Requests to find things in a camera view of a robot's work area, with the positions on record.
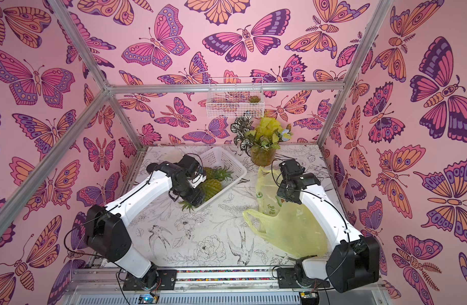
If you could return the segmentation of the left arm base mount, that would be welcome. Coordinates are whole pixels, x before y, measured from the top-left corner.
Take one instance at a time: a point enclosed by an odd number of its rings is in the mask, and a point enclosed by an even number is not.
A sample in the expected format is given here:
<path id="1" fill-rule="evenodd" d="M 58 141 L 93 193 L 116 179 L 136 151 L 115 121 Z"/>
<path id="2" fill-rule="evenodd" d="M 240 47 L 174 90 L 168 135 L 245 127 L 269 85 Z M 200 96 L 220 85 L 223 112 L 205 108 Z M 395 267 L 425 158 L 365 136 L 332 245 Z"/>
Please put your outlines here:
<path id="1" fill-rule="evenodd" d="M 177 274 L 176 269 L 154 269 L 143 278 L 127 273 L 122 289 L 124 291 L 172 291 L 175 288 Z"/>

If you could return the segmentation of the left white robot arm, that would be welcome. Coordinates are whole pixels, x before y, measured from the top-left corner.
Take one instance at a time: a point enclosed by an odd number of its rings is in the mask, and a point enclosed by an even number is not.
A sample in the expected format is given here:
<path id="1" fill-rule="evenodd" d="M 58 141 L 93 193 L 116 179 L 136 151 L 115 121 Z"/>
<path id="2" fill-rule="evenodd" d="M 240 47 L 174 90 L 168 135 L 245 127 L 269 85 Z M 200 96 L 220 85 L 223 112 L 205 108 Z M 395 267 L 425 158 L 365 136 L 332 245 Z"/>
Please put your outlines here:
<path id="1" fill-rule="evenodd" d="M 134 247 L 128 226 L 165 193 L 173 201 L 182 199 L 193 207 L 203 204 L 205 192 L 200 184 L 206 181 L 206 172 L 199 155 L 186 154 L 176 163 L 151 163 L 147 173 L 148 177 L 128 193 L 87 211 L 84 240 L 88 247 L 131 274 L 140 285 L 152 288 L 158 281 L 157 267 Z"/>

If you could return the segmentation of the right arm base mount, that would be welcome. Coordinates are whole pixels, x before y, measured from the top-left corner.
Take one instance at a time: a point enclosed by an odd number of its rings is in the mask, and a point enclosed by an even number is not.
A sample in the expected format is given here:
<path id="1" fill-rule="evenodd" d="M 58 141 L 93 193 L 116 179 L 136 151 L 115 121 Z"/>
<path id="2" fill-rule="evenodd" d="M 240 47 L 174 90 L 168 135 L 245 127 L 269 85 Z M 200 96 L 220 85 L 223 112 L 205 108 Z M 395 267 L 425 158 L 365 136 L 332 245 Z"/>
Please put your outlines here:
<path id="1" fill-rule="evenodd" d="M 272 275 L 278 281 L 280 288 L 303 288 L 307 289 L 324 289 L 331 288 L 330 282 L 323 279 L 309 278 L 299 264 L 294 266 L 276 266 L 272 269 Z"/>

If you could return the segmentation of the yellow-green plastic bag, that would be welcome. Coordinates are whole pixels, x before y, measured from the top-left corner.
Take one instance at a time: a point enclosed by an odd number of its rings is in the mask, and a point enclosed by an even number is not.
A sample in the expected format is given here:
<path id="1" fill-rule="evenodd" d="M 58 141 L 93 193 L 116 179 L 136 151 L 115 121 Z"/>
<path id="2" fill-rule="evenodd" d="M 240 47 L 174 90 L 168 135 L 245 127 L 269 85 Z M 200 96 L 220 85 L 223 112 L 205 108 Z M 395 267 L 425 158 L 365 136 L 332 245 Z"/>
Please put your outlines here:
<path id="1" fill-rule="evenodd" d="M 323 257 L 328 252 L 328 239 L 312 212 L 304 205 L 287 202 L 277 195 L 275 178 L 279 170 L 260 167 L 257 175 L 258 208 L 242 215 L 256 236 L 296 259 Z"/>

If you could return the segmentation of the pineapple nearer basket front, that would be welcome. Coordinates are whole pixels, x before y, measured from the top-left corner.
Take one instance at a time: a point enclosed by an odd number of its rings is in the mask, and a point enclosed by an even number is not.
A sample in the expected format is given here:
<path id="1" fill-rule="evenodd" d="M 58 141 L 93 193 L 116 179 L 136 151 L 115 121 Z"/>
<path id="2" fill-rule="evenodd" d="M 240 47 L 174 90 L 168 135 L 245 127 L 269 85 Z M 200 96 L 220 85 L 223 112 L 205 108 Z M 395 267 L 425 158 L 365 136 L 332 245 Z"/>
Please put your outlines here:
<path id="1" fill-rule="evenodd" d="M 222 183 L 218 179 L 207 179 L 199 185 L 199 189 L 203 192 L 203 199 L 198 202 L 191 204 L 189 202 L 181 202 L 181 210 L 187 210 L 191 212 L 195 208 L 201 207 L 206 204 L 210 199 L 216 196 L 222 189 Z"/>

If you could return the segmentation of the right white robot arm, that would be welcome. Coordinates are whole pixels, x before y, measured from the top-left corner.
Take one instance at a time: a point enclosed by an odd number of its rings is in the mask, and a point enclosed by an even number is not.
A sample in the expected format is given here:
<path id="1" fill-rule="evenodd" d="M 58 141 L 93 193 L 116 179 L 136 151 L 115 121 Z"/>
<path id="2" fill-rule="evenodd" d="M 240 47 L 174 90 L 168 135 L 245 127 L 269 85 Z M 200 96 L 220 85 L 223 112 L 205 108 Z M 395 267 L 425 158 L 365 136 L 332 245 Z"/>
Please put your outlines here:
<path id="1" fill-rule="evenodd" d="M 332 204 L 319 179 L 296 160 L 279 164 L 281 183 L 277 195 L 308 208 L 323 230 L 329 258 L 313 255 L 298 259 L 294 270 L 301 287 L 316 291 L 328 283 L 343 293 L 377 283 L 380 279 L 380 245 L 365 237 Z"/>

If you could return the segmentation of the pineapple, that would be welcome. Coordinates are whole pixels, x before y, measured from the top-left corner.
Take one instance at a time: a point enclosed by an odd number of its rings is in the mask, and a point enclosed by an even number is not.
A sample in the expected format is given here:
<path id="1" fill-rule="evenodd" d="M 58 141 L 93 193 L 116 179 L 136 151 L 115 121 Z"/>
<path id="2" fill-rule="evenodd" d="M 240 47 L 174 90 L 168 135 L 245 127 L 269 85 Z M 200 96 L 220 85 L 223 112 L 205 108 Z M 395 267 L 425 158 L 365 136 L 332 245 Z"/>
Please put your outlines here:
<path id="1" fill-rule="evenodd" d="M 215 180 L 218 180 L 220 182 L 223 182 L 223 181 L 225 181 L 227 179 L 231 179 L 232 174 L 233 174 L 233 171 L 230 170 L 229 168 L 220 167 L 220 166 L 216 166 L 216 167 L 213 167 L 213 168 L 206 167 L 206 168 L 204 168 L 204 171 L 205 171 L 207 180 L 215 179 Z"/>

